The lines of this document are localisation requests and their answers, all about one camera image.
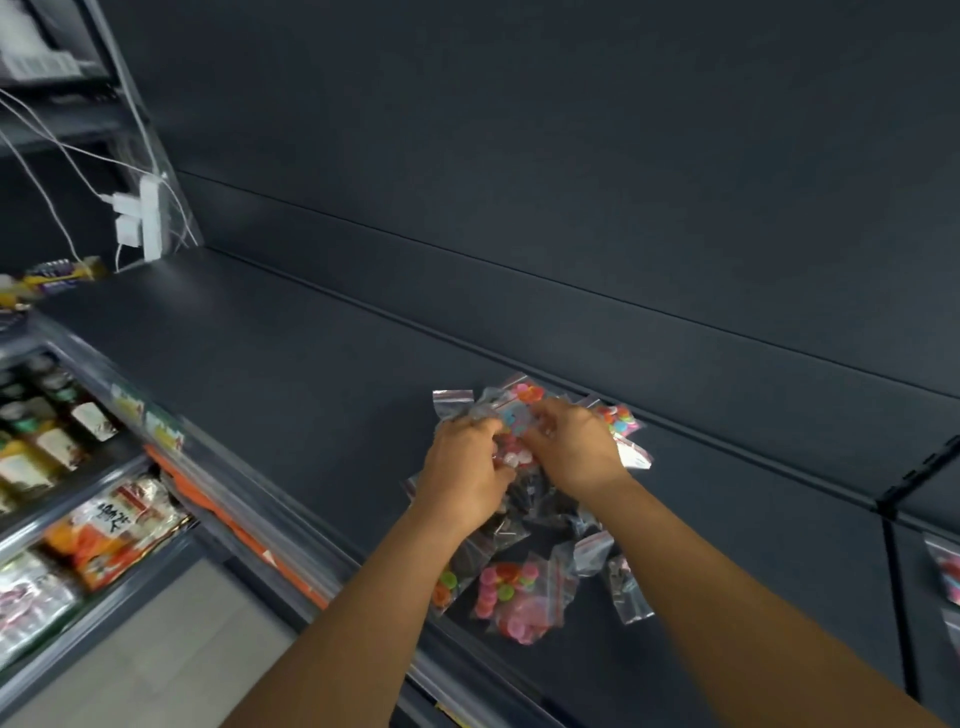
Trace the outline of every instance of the hand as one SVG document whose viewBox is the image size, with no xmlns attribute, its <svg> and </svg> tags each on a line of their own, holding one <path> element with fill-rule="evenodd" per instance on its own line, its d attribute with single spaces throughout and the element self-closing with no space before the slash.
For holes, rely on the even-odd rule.
<svg viewBox="0 0 960 728">
<path fill-rule="evenodd" d="M 455 529 L 461 541 L 493 515 L 516 471 L 493 462 L 496 418 L 462 417 L 441 423 L 417 479 L 414 508 L 430 521 Z"/>
<path fill-rule="evenodd" d="M 599 416 L 555 397 L 535 402 L 530 409 L 540 418 L 540 427 L 531 427 L 520 439 L 568 496 L 589 508 L 593 494 L 630 477 Z"/>
</svg>

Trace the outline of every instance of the forearm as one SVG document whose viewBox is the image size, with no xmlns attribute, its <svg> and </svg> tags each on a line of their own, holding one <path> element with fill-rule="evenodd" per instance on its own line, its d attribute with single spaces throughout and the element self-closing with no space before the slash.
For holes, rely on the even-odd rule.
<svg viewBox="0 0 960 728">
<path fill-rule="evenodd" d="M 386 725 L 437 577 L 459 543 L 445 524 L 408 510 L 224 728 Z"/>
<path fill-rule="evenodd" d="M 726 724 L 942 725 L 628 475 L 587 506 Z"/>
</svg>

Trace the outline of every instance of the left hand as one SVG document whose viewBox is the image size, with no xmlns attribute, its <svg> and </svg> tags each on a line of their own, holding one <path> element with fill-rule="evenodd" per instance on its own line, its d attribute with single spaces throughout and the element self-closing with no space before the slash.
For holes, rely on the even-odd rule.
<svg viewBox="0 0 960 728">
<path fill-rule="evenodd" d="M 493 435 L 502 428 L 496 418 L 448 420 L 426 453 L 413 508 L 461 541 L 493 515 L 516 477 L 513 468 L 493 461 Z"/>
</svg>

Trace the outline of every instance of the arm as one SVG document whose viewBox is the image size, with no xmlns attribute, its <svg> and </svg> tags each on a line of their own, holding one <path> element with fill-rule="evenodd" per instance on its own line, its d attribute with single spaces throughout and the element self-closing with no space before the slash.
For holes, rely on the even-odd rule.
<svg viewBox="0 0 960 728">
<path fill-rule="evenodd" d="M 620 543 L 634 576 L 730 726 L 944 728 L 813 620 L 756 582 L 637 483 L 607 427 L 561 400 L 528 447 Z"/>
<path fill-rule="evenodd" d="M 441 425 L 413 505 L 223 728 L 387 725 L 437 578 L 514 479 L 492 461 L 500 427 L 498 420 Z"/>
</svg>

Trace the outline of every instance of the floor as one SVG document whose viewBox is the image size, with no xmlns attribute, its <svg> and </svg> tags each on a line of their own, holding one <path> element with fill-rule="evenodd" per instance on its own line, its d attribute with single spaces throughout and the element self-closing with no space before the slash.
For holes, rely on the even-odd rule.
<svg viewBox="0 0 960 728">
<path fill-rule="evenodd" d="M 3 728 L 216 728 L 292 640 L 202 561 Z"/>
</svg>

